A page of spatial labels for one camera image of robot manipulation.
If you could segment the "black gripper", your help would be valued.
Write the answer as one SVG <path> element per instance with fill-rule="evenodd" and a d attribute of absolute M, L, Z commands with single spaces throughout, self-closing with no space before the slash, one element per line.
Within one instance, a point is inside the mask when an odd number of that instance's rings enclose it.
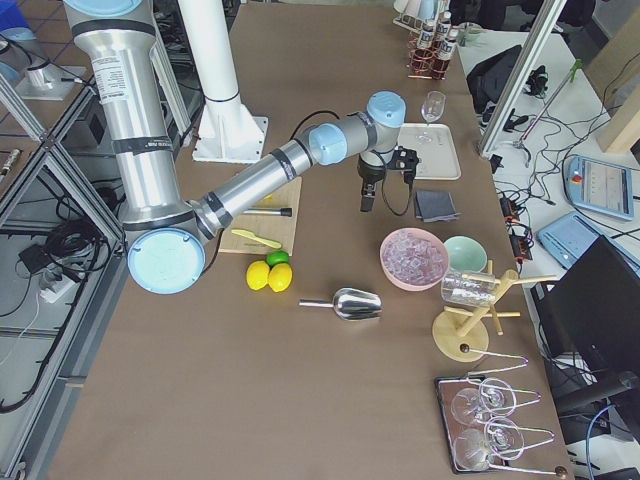
<path fill-rule="evenodd" d="M 368 212 L 373 209 L 376 185 L 385 179 L 386 169 L 381 165 L 371 165 L 360 158 L 357 172 L 362 179 L 360 211 Z"/>

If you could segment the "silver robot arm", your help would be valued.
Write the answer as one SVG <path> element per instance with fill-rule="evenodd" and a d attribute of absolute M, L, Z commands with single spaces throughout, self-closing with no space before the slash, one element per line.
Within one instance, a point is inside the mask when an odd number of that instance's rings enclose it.
<path fill-rule="evenodd" d="M 205 268 L 205 243 L 312 166 L 356 154 L 388 160 L 397 144 L 406 105 L 398 94 L 381 91 L 364 111 L 263 154 L 264 128 L 240 100 L 221 4 L 183 1 L 180 11 L 205 96 L 200 146 L 208 159 L 243 165 L 203 198 L 185 201 L 151 60 L 151 3 L 69 1 L 65 10 L 75 44 L 91 59 L 123 181 L 128 268 L 150 292 L 173 294 L 193 285 Z"/>

